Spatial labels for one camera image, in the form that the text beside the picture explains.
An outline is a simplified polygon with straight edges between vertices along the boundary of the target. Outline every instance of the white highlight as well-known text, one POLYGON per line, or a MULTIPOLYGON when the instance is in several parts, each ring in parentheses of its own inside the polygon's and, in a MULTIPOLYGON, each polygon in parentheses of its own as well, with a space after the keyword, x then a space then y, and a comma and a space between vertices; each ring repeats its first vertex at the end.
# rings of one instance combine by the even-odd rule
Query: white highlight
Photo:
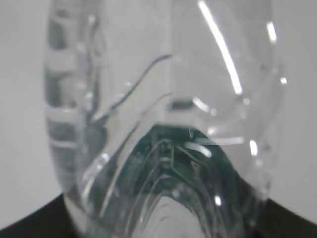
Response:
POLYGON ((172 195, 173 195, 175 198, 179 198, 180 193, 179 193, 178 190, 175 189, 175 190, 172 191, 172 195))
POLYGON ((214 18, 212 17, 212 13, 206 3, 203 0, 198 1, 198 7, 200 8, 217 44, 221 51, 224 62, 227 66, 228 72, 231 77, 232 86, 237 95, 242 94, 242 87, 240 84, 239 76, 237 70, 234 66, 233 60, 231 58, 228 46, 224 40, 222 33, 220 32, 214 18))
POLYGON ((285 77, 281 78, 281 84, 286 85, 287 84, 287 79, 285 77))
POLYGON ((186 142, 185 143, 185 147, 190 149, 190 150, 196 150, 196 151, 202 153, 203 155, 205 155, 207 158, 211 158, 212 157, 211 151, 209 149, 207 149, 203 145, 195 144, 195 143, 192 143, 192 142, 186 142))
POLYGON ((258 145, 254 140, 250 140, 250 150, 252 156, 258 155, 258 145))
POLYGON ((216 196, 214 197, 214 202, 215 202, 215 204, 216 204, 218 207, 220 207, 220 206, 222 205, 221 197, 218 196, 218 195, 216 195, 216 196))
POLYGON ((272 43, 275 43, 277 40, 277 35, 276 35, 276 31, 275 31, 273 22, 271 22, 271 21, 268 22, 266 25, 266 29, 267 29, 270 41, 272 43))
MULTIPOLYGON (((213 128, 208 129, 208 134, 213 134, 213 128)), ((195 140, 198 144, 201 145, 239 145, 245 142, 244 137, 228 137, 228 138, 212 138, 212 141, 206 138, 197 138, 195 140)))
POLYGON ((214 117, 217 116, 217 110, 216 110, 216 108, 211 109, 210 114, 211 114, 212 116, 214 116, 214 117))
POLYGON ((193 103, 205 113, 208 113, 210 110, 210 107, 207 104, 203 103, 199 98, 193 98, 193 103))
POLYGON ((108 154, 106 154, 106 153, 103 153, 102 158, 105 160, 105 162, 104 162, 105 164, 106 164, 106 163, 108 163, 108 162, 109 162, 109 160, 110 160, 109 155, 108 155, 108 154))

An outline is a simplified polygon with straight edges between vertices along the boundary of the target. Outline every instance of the transparent bottle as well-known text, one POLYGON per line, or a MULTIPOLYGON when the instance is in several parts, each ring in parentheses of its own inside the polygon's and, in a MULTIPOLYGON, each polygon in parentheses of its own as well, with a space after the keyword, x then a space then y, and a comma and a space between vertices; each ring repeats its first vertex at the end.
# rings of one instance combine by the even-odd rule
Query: transparent bottle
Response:
POLYGON ((49 140, 84 238, 247 238, 278 150, 270 0, 53 0, 49 140))

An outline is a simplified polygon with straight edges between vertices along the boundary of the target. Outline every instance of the dark base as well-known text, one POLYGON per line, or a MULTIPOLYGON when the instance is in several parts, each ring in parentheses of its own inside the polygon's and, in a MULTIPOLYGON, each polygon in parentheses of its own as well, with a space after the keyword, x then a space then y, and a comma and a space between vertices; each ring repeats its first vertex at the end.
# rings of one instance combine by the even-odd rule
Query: dark base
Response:
MULTIPOLYGON (((62 196, 0 231, 0 238, 76 238, 62 196)), ((269 201, 254 238, 317 238, 317 226, 269 201)))

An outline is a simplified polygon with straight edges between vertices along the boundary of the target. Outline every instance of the white background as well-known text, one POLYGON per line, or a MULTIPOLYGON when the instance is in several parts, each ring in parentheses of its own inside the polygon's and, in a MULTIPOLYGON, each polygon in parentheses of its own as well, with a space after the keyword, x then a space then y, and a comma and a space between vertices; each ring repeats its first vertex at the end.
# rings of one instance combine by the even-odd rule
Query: white background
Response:
MULTIPOLYGON (((49 0, 0 0, 0 229, 60 189, 46 142, 42 61, 49 0)), ((288 89, 271 198, 317 223, 317 1, 275 0, 288 89)))

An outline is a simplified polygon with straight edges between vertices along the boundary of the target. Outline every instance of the black surface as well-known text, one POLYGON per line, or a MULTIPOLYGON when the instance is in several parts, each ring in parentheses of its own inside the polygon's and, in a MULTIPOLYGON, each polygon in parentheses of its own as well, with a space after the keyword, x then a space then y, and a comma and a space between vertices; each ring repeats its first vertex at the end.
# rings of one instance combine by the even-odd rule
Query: black surface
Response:
MULTIPOLYGON (((75 238, 62 196, 0 231, 0 238, 75 238)), ((267 203, 254 238, 317 238, 317 226, 273 201, 267 203)))

